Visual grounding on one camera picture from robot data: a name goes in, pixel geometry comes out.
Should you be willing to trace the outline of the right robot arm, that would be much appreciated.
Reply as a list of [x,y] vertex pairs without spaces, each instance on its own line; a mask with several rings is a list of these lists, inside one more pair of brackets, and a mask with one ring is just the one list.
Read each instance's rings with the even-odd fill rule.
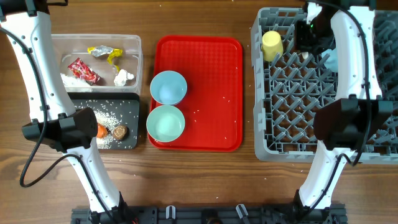
[[295,25],[295,47],[318,55],[337,54],[334,102],[319,109],[313,132],[317,151],[292,209],[295,222],[324,222],[346,164],[355,166],[369,138],[393,112],[384,100],[374,60],[375,1],[306,1],[305,21]]

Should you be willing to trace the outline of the light blue bowl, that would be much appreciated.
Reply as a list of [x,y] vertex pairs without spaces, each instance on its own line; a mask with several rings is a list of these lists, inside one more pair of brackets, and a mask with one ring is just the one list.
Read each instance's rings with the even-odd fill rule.
[[154,76],[150,83],[152,98],[162,105],[176,105],[187,94],[187,81],[178,72],[166,70]]

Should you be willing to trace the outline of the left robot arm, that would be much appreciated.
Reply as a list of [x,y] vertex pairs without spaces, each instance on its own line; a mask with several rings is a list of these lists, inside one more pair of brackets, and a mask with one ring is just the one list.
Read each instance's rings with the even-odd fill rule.
[[77,173],[90,201],[92,223],[135,223],[136,219],[113,184],[96,143],[97,121],[91,108],[76,110],[62,83],[51,36],[47,1],[1,1],[1,32],[8,36],[17,57],[29,97],[30,123],[24,137],[36,143],[19,180],[24,181],[39,146],[62,153]]

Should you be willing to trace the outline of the white plastic spoon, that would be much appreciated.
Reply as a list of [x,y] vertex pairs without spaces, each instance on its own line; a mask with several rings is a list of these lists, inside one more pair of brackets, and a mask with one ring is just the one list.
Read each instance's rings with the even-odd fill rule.
[[303,59],[307,59],[308,56],[309,56],[309,53],[308,53],[308,52],[302,52],[302,57],[303,57]]

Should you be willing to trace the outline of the light blue plate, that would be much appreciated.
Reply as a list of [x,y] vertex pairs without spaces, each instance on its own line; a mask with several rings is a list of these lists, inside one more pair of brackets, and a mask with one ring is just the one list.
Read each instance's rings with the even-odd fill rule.
[[328,49],[324,52],[321,53],[322,58],[325,58],[326,55],[329,55],[329,57],[326,59],[324,62],[324,66],[331,70],[333,73],[338,73],[338,54],[336,49]]

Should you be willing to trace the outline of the orange carrot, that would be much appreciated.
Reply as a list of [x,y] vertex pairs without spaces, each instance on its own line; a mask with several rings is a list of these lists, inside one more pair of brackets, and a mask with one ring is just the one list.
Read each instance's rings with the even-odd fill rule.
[[97,125],[97,138],[103,139],[108,135],[108,130],[105,126],[103,126],[102,124]]

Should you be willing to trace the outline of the white rice pile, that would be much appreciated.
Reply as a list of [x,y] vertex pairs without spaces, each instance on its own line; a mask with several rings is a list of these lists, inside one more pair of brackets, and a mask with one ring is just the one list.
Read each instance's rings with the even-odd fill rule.
[[[138,100],[72,100],[76,109],[91,108],[97,122],[105,126],[108,135],[96,140],[98,149],[133,149],[137,144],[139,125]],[[128,131],[122,141],[113,138],[116,126],[127,126]]]

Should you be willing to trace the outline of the red snack wrapper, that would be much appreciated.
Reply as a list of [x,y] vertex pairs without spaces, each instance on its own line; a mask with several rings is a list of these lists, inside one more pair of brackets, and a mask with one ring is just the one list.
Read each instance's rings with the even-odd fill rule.
[[75,77],[84,80],[90,84],[95,84],[100,80],[100,76],[87,66],[81,58],[77,58],[72,62],[68,69],[72,71]]

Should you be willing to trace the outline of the small white tissue piece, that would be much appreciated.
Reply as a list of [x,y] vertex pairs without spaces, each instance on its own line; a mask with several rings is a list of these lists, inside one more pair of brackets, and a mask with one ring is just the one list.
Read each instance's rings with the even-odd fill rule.
[[125,86],[129,80],[133,80],[135,75],[127,72],[124,69],[120,69],[119,73],[114,78],[115,86]]

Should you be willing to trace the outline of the brown chestnut food scrap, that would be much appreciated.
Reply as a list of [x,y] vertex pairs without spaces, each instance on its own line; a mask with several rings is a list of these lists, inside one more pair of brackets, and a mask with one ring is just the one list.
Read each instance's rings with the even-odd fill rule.
[[127,126],[124,125],[116,126],[113,130],[113,138],[115,138],[118,141],[122,141],[125,138],[127,131],[128,131]]

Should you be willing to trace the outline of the green bowl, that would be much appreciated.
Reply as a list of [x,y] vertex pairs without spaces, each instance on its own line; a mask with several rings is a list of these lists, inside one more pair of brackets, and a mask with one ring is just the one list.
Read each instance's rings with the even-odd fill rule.
[[162,105],[153,109],[146,121],[147,132],[158,142],[172,142],[185,129],[185,117],[175,106]]

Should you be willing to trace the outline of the yellow plastic cup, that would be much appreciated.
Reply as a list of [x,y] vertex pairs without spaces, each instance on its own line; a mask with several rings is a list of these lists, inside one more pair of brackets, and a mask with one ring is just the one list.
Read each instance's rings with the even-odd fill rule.
[[262,36],[262,53],[266,62],[272,62],[277,55],[283,55],[282,38],[276,31],[270,30]]

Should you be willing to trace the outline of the silver foil wrapper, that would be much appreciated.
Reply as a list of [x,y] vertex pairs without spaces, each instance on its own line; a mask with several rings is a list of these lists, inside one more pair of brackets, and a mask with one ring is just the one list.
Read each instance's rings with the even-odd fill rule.
[[89,47],[87,49],[88,53],[94,57],[100,57],[102,55],[106,55],[106,54],[110,54],[113,52],[113,48],[112,47],[108,47],[105,45],[100,45],[100,46],[96,46],[96,47]]

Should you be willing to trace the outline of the yellow candy wrapper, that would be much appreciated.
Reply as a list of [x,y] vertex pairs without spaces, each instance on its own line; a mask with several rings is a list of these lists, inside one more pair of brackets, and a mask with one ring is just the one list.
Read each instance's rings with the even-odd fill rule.
[[112,53],[106,54],[106,55],[107,55],[106,61],[110,65],[112,65],[116,69],[117,72],[119,72],[120,67],[118,65],[114,64],[113,59],[116,57],[121,57],[123,55],[123,50],[122,49],[114,49]]

